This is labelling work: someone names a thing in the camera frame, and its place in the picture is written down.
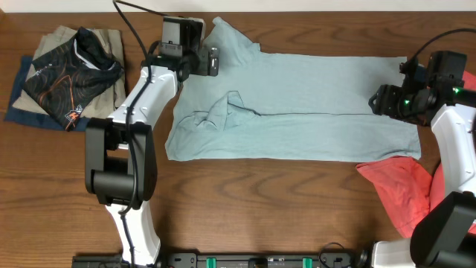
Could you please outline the light blue polo shirt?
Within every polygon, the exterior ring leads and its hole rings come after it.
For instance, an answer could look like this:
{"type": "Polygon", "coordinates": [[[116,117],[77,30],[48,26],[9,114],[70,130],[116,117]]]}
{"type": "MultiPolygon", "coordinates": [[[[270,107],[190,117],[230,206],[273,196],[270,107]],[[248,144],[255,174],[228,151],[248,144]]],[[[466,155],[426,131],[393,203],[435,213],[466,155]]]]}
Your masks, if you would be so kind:
{"type": "Polygon", "coordinates": [[[400,57],[270,54],[216,17],[205,44],[219,73],[184,82],[165,144],[174,161],[419,158],[417,127],[373,114],[369,98],[399,85],[400,57]]]}

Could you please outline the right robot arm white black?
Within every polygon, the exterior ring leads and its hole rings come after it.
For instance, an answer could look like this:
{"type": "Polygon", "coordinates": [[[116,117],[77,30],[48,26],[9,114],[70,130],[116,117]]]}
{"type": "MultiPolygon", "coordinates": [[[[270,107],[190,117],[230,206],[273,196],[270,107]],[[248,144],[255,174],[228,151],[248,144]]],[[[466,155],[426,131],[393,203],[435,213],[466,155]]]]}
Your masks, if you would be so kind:
{"type": "Polygon", "coordinates": [[[369,100],[377,115],[430,126],[443,166],[443,200],[410,238],[374,244],[370,267],[474,267],[475,92],[465,89],[465,59],[414,61],[401,86],[380,86],[369,100]]]}

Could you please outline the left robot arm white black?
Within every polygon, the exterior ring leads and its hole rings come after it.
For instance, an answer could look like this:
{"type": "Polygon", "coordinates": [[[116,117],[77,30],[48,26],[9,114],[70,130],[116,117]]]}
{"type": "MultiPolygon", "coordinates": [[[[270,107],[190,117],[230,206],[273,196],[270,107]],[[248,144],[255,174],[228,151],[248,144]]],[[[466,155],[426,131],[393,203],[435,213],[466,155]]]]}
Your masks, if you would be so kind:
{"type": "Polygon", "coordinates": [[[161,241],[149,200],[158,175],[153,129],[164,107],[190,75],[219,73],[219,49],[183,51],[162,45],[149,52],[141,76],[123,104],[86,127],[86,189],[105,205],[117,226],[123,253],[80,256],[73,267],[157,267],[161,241]]]}

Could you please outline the red t-shirt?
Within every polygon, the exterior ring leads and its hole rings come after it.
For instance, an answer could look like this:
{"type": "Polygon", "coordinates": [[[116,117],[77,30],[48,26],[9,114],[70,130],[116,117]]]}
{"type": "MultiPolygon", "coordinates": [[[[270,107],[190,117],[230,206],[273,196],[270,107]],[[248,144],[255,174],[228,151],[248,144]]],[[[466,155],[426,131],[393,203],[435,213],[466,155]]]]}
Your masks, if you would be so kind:
{"type": "Polygon", "coordinates": [[[361,163],[397,231],[410,238],[417,224],[451,192],[475,192],[475,102],[443,106],[431,120],[440,165],[431,175],[413,157],[361,163]]]}

